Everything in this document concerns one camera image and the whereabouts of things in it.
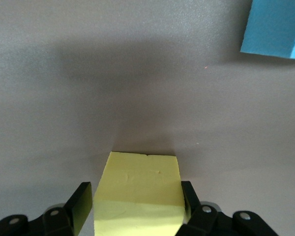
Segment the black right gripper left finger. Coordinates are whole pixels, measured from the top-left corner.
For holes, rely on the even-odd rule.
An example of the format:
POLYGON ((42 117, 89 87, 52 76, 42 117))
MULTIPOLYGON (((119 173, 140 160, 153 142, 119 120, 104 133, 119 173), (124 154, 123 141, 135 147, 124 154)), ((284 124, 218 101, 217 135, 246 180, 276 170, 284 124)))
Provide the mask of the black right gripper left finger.
POLYGON ((77 236, 91 209, 91 183, 82 182, 65 204, 51 206, 34 220, 22 214, 1 219, 0 236, 77 236))

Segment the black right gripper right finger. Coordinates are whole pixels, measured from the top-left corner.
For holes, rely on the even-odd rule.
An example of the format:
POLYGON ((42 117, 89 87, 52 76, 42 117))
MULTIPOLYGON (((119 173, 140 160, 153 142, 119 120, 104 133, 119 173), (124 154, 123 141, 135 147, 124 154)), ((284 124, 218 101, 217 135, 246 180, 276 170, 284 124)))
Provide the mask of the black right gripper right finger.
POLYGON ((232 217, 208 204, 201 204, 191 182, 181 182, 188 216, 177 236, 276 236, 277 233, 256 213, 236 211, 232 217))

